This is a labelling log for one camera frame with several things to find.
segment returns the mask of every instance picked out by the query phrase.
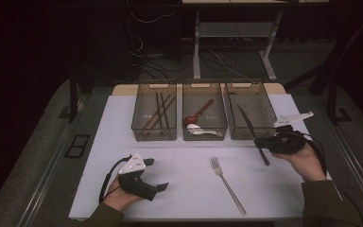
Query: sleeve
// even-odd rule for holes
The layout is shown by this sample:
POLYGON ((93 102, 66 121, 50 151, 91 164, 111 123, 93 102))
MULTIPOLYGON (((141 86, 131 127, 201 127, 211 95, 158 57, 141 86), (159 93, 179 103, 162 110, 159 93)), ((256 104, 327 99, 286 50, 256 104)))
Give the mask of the sleeve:
POLYGON ((363 226, 354 205, 340 196, 332 181, 302 183, 303 226, 363 226))
POLYGON ((105 203, 100 203, 93 214, 82 221, 78 227, 118 227, 124 214, 111 208, 105 203))

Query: table leg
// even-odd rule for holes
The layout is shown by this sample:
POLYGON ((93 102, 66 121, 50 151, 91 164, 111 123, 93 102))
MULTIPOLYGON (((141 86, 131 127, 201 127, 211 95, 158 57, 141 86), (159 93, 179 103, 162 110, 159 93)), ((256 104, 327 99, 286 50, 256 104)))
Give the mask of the table leg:
POLYGON ((281 19, 282 19, 282 15, 283 15, 283 12, 278 11, 278 13, 276 14, 275 21, 274 21, 274 23, 272 25, 272 28, 270 29, 270 32, 269 32, 268 44, 267 44, 267 46, 265 47, 264 50, 261 50, 259 52, 259 54, 261 56, 262 63, 264 64, 265 70, 267 71, 268 78, 269 78, 270 81, 276 81, 276 79, 277 79, 276 75, 275 75, 275 72, 273 71, 272 64, 270 63, 268 57, 269 57, 270 49, 272 48, 273 42, 275 40, 276 33, 278 31, 279 24, 280 24, 281 19))
POLYGON ((199 11, 197 11, 196 15, 196 34, 194 37, 193 69, 194 69, 194 79, 200 79, 201 72, 199 68, 199 11))

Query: person's left hand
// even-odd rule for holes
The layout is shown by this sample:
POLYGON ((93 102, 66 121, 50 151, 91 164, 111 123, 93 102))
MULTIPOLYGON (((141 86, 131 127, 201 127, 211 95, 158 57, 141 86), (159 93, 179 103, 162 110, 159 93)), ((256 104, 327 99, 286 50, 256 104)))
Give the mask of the person's left hand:
POLYGON ((138 197, 136 195, 127 193, 121 187, 119 182, 117 181, 119 175, 113 180, 111 185, 109 186, 107 195, 105 196, 104 203, 109 205, 111 208, 116 209, 118 211, 123 211, 126 207, 132 204, 135 201, 140 201, 143 198, 138 197))

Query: person's right hand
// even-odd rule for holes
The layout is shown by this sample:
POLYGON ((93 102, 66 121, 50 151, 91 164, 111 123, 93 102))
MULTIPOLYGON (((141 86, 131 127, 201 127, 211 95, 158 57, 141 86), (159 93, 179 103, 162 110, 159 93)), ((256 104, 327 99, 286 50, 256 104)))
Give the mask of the person's right hand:
POLYGON ((275 158, 285 159, 293 166, 294 170, 302 176, 305 182, 327 180, 323 174, 317 153, 305 143, 304 147, 295 154, 272 153, 275 158))

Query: knife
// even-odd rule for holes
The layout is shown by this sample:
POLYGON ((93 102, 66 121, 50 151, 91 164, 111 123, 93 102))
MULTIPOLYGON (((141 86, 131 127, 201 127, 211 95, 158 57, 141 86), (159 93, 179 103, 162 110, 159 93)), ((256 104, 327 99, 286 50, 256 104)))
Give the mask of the knife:
MULTIPOLYGON (((252 137, 254 137, 254 143, 255 143, 256 137, 255 137, 255 133, 254 133, 254 127, 253 127, 252 123, 250 122, 249 118, 247 117, 246 113, 244 113, 243 109, 240 107, 240 105, 237 104, 237 107, 240 110, 241 114, 243 115, 244 121, 246 121, 246 124, 249 127, 249 129, 250 129, 250 132, 252 134, 252 137)), ((269 166, 269 160, 268 160, 267 156, 265 156, 265 154, 262 151, 262 149, 261 148, 258 148, 258 151, 261 154, 261 157, 264 160, 265 165, 269 166)))

